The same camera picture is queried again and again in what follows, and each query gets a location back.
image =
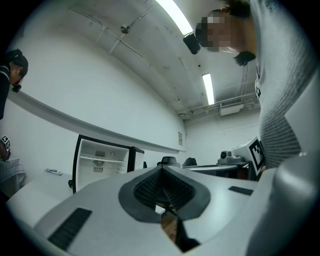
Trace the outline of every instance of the person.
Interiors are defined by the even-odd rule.
[[[21,82],[28,72],[28,61],[19,49],[7,52],[0,64],[0,120],[4,118],[5,105],[10,89],[19,92]],[[0,158],[6,160],[10,156],[0,144]]]
[[[202,18],[195,30],[210,52],[236,53],[240,66],[256,60],[255,91],[260,102],[260,138],[266,169],[301,152],[285,118],[319,61],[294,17],[276,0],[222,0],[225,7]]]

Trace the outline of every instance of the ceiling light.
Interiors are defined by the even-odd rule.
[[[206,96],[208,98],[209,105],[215,104],[214,87],[211,80],[210,74],[204,74],[202,76],[204,81],[204,86],[206,90]]]
[[[189,34],[193,31],[187,18],[185,17],[185,15],[182,13],[182,11],[179,9],[179,7],[176,5],[176,3],[173,0],[156,0],[156,1],[170,15],[170,17],[173,19],[173,21],[178,26],[178,28],[180,29],[183,35]]]

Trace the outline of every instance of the white ceiling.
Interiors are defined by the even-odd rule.
[[[202,16],[221,7],[216,0],[175,2],[193,28]],[[176,113],[208,104],[202,80],[205,73],[211,73],[216,102],[255,92],[254,62],[243,68],[235,63],[235,55],[204,48],[191,54],[178,27],[155,0],[79,0],[71,8],[97,19],[107,31],[70,9],[62,25],[93,42],[98,40],[97,45],[109,53],[117,37],[122,37],[123,43],[118,42],[111,54],[138,74]],[[144,14],[128,34],[121,33],[122,24],[131,24]]]

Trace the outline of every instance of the gray sweater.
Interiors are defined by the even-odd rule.
[[[319,66],[303,29],[280,3],[251,0],[250,6],[257,32],[255,89],[261,106],[260,138],[269,169],[301,151],[285,113]]]

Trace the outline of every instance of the refrigerator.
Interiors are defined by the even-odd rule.
[[[73,193],[88,184],[142,169],[145,152],[134,146],[115,144],[79,135],[73,159]]]

